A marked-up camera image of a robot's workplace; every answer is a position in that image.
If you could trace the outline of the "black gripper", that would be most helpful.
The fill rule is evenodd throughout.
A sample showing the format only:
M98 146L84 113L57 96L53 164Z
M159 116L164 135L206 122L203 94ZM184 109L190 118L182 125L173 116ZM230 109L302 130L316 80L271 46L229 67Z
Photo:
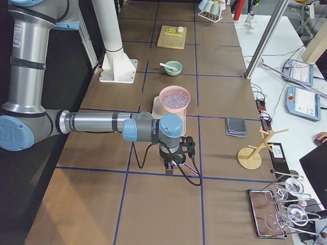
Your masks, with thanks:
M181 167L185 163L185 154L183 153L173 153L172 156L159 150L160 156L164 159L164 165L166 168L166 176L172 176L174 167Z

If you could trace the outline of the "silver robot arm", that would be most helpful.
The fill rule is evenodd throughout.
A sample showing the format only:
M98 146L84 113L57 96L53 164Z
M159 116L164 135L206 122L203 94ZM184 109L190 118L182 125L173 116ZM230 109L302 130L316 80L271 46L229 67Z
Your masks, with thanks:
M78 30L78 1L9 1L14 18L9 98L2 105L1 147L21 151L37 142L70 132L121 133L124 140L159 145L166 174L185 159L183 123L176 114L155 119L141 113L72 113L41 105L49 32Z

